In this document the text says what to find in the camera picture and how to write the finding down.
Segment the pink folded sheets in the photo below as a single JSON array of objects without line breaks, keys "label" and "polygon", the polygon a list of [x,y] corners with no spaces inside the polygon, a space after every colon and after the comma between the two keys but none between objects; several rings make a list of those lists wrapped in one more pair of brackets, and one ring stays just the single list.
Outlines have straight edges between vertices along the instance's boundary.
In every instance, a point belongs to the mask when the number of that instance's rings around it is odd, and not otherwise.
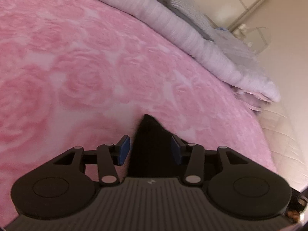
[{"label": "pink folded sheets", "polygon": [[242,103],[254,112],[261,112],[263,106],[269,104],[271,100],[261,93],[248,92],[236,87],[232,87],[233,94],[238,98]]}]

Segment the round mirror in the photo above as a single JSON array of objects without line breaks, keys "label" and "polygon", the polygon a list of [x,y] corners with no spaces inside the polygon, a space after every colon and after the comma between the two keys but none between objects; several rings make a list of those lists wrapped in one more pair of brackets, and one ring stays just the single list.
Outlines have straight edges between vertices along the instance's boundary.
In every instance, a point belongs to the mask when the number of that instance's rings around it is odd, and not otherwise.
[{"label": "round mirror", "polygon": [[266,27],[256,27],[247,30],[244,43],[254,54],[259,54],[271,43],[271,32]]}]

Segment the lilac striped folded quilt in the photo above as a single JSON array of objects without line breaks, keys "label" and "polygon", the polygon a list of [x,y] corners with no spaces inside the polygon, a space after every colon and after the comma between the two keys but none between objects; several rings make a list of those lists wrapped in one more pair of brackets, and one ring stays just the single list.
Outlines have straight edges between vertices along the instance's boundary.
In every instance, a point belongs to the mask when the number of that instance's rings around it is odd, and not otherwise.
[{"label": "lilac striped folded quilt", "polygon": [[221,81],[266,101],[278,102],[279,90],[260,69],[255,55],[224,30],[211,29],[215,41],[202,37],[191,25],[157,0],[99,0],[126,12],[193,57]]}]

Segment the black knit skirt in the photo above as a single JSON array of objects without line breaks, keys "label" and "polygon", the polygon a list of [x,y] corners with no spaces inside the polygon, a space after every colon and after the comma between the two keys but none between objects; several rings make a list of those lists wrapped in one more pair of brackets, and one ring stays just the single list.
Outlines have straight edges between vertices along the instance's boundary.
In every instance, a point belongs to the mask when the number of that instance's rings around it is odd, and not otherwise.
[{"label": "black knit skirt", "polygon": [[173,133],[154,117],[146,114],[141,120],[131,148],[127,177],[179,177],[185,172],[189,158],[177,164],[172,153]]}]

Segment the pink floral bed blanket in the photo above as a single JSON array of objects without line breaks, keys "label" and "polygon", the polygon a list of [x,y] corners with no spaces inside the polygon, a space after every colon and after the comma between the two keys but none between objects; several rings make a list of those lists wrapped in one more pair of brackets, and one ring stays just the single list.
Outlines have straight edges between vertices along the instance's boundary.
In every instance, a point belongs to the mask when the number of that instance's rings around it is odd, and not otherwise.
[{"label": "pink floral bed blanket", "polygon": [[228,85],[136,18],[97,0],[1,0],[1,225],[14,182],[73,146],[133,136],[145,114],[274,171]]}]

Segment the grey checked small pillow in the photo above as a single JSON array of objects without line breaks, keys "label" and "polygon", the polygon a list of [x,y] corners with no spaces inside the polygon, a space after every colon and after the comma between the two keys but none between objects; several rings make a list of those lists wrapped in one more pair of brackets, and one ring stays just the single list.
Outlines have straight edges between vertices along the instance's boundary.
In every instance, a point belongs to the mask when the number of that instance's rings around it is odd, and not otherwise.
[{"label": "grey checked small pillow", "polygon": [[213,28],[193,0],[157,0],[192,26],[204,39],[212,41]]}]

